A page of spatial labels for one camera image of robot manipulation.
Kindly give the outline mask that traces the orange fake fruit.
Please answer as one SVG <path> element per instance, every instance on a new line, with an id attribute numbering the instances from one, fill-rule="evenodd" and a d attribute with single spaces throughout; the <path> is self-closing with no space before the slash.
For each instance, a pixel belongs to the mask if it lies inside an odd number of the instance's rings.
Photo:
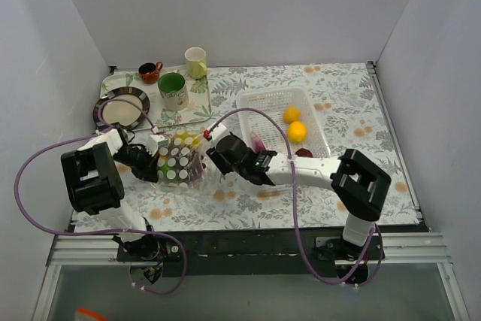
<path id="1" fill-rule="evenodd" d="M 307 137 L 307 127 L 301 121 L 294 121 L 289 124 L 287 136 L 292 143 L 300 144 Z"/>

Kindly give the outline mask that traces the polka dot zip top bag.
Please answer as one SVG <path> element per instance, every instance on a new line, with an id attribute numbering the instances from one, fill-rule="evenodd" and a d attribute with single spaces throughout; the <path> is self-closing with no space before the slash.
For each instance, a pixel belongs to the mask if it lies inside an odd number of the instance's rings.
<path id="1" fill-rule="evenodd" d="M 208 186 L 208 171 L 204 159 L 204 139 L 200 132 L 180 129 L 162 132 L 170 140 L 167 147 L 160 148 L 155 156 L 168 160 L 170 170 L 167 180 L 157 182 L 171 191 L 205 192 Z"/>

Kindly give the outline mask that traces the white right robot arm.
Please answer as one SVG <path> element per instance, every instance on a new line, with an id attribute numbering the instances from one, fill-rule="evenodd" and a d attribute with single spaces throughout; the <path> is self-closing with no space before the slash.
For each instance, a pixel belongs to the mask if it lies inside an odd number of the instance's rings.
<path id="1" fill-rule="evenodd" d="M 357 259 L 368 248 L 368 235 L 381 216 L 391 177 L 363 153 L 347 149 L 331 158 L 289 158 L 283 153 L 256 152 L 242 139 L 227 132 L 215 136 L 206 131 L 212 146 L 207 155 L 226 175 L 236 173 L 257 186 L 312 186 L 337 194 L 348 211 L 340 239 L 342 254 Z"/>

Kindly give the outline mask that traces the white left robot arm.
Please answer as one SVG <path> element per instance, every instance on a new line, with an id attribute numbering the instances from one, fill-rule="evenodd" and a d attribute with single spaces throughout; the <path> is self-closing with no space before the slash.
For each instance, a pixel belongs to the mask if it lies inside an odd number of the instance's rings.
<path id="1" fill-rule="evenodd" d="M 153 227 L 124 200 L 125 190 L 116 167 L 121 163 L 142 181 L 157 183 L 159 149 L 168 139 L 150 135 L 147 143 L 132 144 L 119 125 L 99 132 L 75 151 L 61 156 L 71 206 L 77 212 L 98 216 L 116 232 L 113 240 L 134 257 L 150 261 L 161 246 Z"/>

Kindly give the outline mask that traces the yellow fake lemon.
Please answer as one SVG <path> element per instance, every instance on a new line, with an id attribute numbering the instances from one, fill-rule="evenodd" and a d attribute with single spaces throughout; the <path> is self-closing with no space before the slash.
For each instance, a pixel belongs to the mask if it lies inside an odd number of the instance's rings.
<path id="1" fill-rule="evenodd" d="M 299 109 L 293 106 L 287 107 L 283 113 L 283 121 L 286 124 L 291 124 L 293 122 L 299 121 L 301 117 L 301 112 Z"/>

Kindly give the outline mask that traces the dark red fake apple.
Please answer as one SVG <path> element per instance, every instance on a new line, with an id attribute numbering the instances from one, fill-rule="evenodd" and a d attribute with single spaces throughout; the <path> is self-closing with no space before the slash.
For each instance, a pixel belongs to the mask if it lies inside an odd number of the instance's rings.
<path id="1" fill-rule="evenodd" d="M 313 158 L 313 154 L 306 148 L 299 148 L 295 151 L 295 155 L 298 157 Z"/>

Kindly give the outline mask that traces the orange green fake mango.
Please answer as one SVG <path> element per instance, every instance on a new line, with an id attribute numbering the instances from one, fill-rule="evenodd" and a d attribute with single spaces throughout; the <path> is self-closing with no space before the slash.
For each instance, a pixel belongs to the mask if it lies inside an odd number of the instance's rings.
<path id="1" fill-rule="evenodd" d="M 165 157 L 160 156 L 157 161 L 157 174 L 160 183 L 167 180 L 166 174 L 169 170 L 168 160 Z"/>

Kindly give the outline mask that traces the purple fake eggplant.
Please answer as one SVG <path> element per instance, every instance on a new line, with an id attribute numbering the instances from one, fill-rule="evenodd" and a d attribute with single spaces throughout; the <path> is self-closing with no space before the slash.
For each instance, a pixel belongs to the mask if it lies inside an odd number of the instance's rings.
<path id="1" fill-rule="evenodd" d="M 254 152 L 260 153 L 266 151 L 263 141 L 255 132 L 250 132 L 250 140 Z"/>

